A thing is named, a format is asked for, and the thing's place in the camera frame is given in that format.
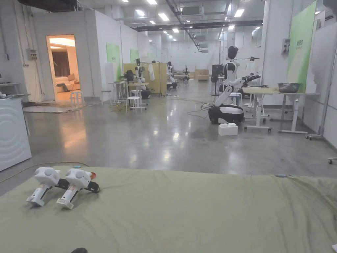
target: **polished concrete floor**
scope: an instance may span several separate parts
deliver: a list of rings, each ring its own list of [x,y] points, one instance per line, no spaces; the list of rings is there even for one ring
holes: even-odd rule
[[[182,84],[170,93],[153,95],[142,114],[115,112],[109,103],[62,114],[26,113],[32,158],[1,172],[0,181],[36,164],[58,162],[203,173],[337,176],[336,165],[327,160],[336,154],[327,143],[278,133],[277,122],[267,121],[271,134],[244,132],[240,126],[238,136],[222,137],[218,126],[206,117],[207,111],[192,113],[205,119],[188,115],[213,101],[205,82]],[[280,117],[279,109],[267,112]],[[0,195],[27,180],[36,167],[0,183]]]

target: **air conditioner unit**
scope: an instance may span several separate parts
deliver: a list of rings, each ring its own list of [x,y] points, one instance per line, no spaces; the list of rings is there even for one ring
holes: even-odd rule
[[[201,6],[183,7],[180,18],[183,21],[203,20],[205,18],[204,7]]]

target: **wooden partition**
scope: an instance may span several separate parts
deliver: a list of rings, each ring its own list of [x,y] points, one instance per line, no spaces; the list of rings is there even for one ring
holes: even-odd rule
[[[195,67],[194,79],[195,80],[205,80],[205,81],[208,81],[208,79],[209,79],[209,70],[208,69],[197,69]]]
[[[154,80],[150,80],[149,64],[152,64],[154,71]],[[123,64],[124,73],[127,70],[132,70],[136,74],[135,63],[125,63]],[[165,95],[166,94],[166,63],[143,63],[141,62],[141,67],[145,68],[143,72],[143,77],[145,78],[146,83],[149,83],[148,87],[154,89],[154,94]]]

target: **sofa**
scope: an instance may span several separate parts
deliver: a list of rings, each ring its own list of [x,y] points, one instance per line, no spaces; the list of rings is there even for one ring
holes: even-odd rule
[[[77,80],[69,81],[68,77],[56,77],[56,84],[65,83],[68,90],[79,90],[81,88],[81,85],[76,82],[78,81]],[[61,93],[61,92],[64,92],[64,89],[62,87],[56,87],[56,91],[57,93]]]

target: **metal bowl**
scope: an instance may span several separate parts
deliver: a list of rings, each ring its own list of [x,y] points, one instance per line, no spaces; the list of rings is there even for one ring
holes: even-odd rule
[[[300,83],[278,83],[278,89],[281,93],[296,93],[300,85]]]

